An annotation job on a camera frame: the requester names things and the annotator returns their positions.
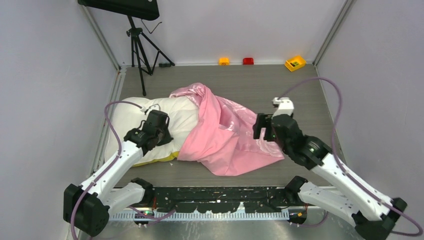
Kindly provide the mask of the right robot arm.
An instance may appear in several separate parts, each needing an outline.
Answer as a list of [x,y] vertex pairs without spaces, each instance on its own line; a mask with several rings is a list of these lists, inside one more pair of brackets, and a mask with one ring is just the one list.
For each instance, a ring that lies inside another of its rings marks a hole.
[[285,186],[291,205],[311,204],[342,218],[365,240],[385,240],[392,232],[407,203],[379,192],[344,163],[338,163],[332,149],[315,136],[304,135],[296,120],[287,114],[259,113],[253,137],[275,142],[296,164],[321,176],[342,194],[324,190],[307,179],[295,176]]

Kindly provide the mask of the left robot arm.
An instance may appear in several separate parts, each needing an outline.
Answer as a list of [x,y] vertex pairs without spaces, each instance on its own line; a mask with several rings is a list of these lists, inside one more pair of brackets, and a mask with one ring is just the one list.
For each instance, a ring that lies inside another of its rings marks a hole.
[[123,175],[146,153],[170,143],[169,116],[151,110],[140,129],[127,132],[118,151],[80,185],[70,184],[64,190],[63,219],[91,237],[99,235],[110,217],[125,208],[139,204],[148,207],[154,199],[153,185],[136,177],[125,187],[113,191]]

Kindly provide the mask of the pink floral pillowcase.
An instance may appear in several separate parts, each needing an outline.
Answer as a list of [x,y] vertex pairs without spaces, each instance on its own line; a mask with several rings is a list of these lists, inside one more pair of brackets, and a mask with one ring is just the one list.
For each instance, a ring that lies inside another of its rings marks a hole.
[[199,162],[212,174],[239,176],[285,157],[274,142],[253,138],[257,115],[249,108],[215,95],[202,83],[173,91],[198,107],[198,122],[179,150],[179,161]]

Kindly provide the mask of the white yellow-edged pillow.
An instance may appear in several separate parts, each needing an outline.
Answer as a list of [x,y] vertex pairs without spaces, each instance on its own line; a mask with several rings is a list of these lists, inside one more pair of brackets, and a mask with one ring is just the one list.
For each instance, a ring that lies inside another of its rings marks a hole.
[[153,124],[151,112],[144,115],[140,108],[159,104],[161,112],[167,114],[167,129],[173,140],[165,145],[156,146],[148,151],[145,156],[138,158],[134,167],[140,167],[155,162],[167,162],[178,157],[183,143],[189,133],[198,123],[199,107],[188,97],[165,97],[148,99],[143,97],[129,97],[117,103],[111,116],[111,124],[116,131],[117,139],[110,129],[108,132],[107,144],[104,150],[104,161],[109,162],[115,159],[119,146],[127,133],[133,129],[141,130],[144,123]]

